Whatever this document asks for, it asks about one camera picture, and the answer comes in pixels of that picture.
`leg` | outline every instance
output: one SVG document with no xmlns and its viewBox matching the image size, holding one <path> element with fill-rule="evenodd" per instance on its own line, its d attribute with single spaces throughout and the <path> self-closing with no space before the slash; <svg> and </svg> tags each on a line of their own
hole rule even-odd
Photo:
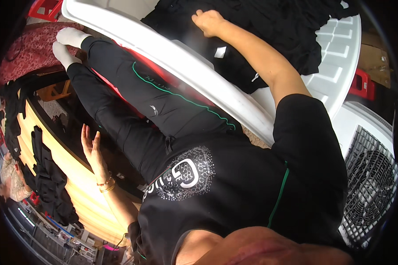
<svg viewBox="0 0 398 265">
<path fill-rule="evenodd" d="M 56 38 L 58 41 L 70 39 L 62 36 L 73 34 L 72 31 L 66 33 L 63 29 Z M 75 34 L 78 42 L 82 34 Z M 84 36 L 82 43 L 72 45 L 86 50 L 90 66 L 117 87 L 122 96 L 153 121 L 164 135 L 179 138 L 230 130 L 242 134 L 240 124 L 227 113 L 176 95 L 175 88 L 154 76 L 146 66 L 135 62 L 131 54 L 112 41 Z"/>
<path fill-rule="evenodd" d="M 105 128 L 133 166 L 150 183 L 165 156 L 165 137 L 140 120 L 109 87 L 87 67 L 73 63 L 68 76 L 87 112 Z"/>
</svg>

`foot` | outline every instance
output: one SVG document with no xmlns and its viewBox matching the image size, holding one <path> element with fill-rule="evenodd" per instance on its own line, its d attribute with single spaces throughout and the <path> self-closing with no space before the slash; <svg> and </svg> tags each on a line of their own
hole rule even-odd
<svg viewBox="0 0 398 265">
<path fill-rule="evenodd" d="M 68 67 L 73 63 L 81 63 L 80 59 L 71 55 L 68 48 L 59 42 L 53 43 L 53 54 L 65 67 L 65 70 L 68 70 Z"/>
<path fill-rule="evenodd" d="M 59 30 L 58 34 L 56 35 L 56 40 L 63 45 L 71 45 L 81 49 L 81 43 L 88 36 L 91 35 L 76 28 L 68 27 Z"/>
</svg>

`red patterned fabric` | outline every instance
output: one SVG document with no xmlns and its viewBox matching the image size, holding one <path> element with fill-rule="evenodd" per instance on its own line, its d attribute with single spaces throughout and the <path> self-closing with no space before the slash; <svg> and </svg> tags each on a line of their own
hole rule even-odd
<svg viewBox="0 0 398 265">
<path fill-rule="evenodd" d="M 77 23 L 42 23 L 40 28 L 27 30 L 11 45 L 6 57 L 0 65 L 0 86 L 10 80 L 19 78 L 31 71 L 59 65 L 54 57 L 52 44 L 56 41 L 56 34 L 65 27 L 82 30 L 84 27 Z M 69 47 L 69 52 L 75 55 L 77 48 Z"/>
</svg>

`woman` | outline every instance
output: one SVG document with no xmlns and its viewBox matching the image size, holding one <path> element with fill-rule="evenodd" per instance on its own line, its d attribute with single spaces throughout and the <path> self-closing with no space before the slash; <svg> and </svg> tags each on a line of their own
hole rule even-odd
<svg viewBox="0 0 398 265">
<path fill-rule="evenodd" d="M 33 193 L 32 189 L 25 183 L 21 168 L 9 152 L 4 156 L 0 178 L 2 180 L 0 196 L 5 199 L 5 202 L 8 198 L 14 201 L 22 201 Z"/>
<path fill-rule="evenodd" d="M 92 141 L 83 126 L 84 153 L 134 253 L 160 265 L 351 263 L 337 232 L 346 168 L 324 105 L 266 42 L 213 10 L 192 20 L 236 48 L 269 85 L 277 108 L 272 149 L 252 146 L 227 113 L 187 101 L 110 40 L 65 28 L 53 44 L 85 109 L 149 183 L 138 211 L 107 171 L 100 133 Z M 94 71 L 65 45 L 86 50 Z"/>
</svg>

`table surface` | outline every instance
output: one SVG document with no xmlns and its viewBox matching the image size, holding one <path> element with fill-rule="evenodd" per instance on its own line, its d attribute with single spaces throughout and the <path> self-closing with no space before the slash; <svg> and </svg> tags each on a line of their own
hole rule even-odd
<svg viewBox="0 0 398 265">
<path fill-rule="evenodd" d="M 51 150 L 54 162 L 68 177 L 65 188 L 85 230 L 110 243 L 117 244 L 124 233 L 127 232 L 127 227 L 122 227 L 118 223 L 105 198 L 97 188 L 96 178 L 91 172 L 90 166 L 59 140 L 46 122 L 41 119 L 29 99 L 25 105 L 25 112 L 25 119 L 23 119 L 21 113 L 17 117 L 21 126 L 21 135 L 18 136 L 21 146 L 21 161 L 27 164 L 35 175 L 33 165 L 36 161 L 31 143 L 31 132 L 37 125 L 43 130 L 43 143 Z M 126 244 L 127 242 L 124 239 L 120 246 Z"/>
</svg>

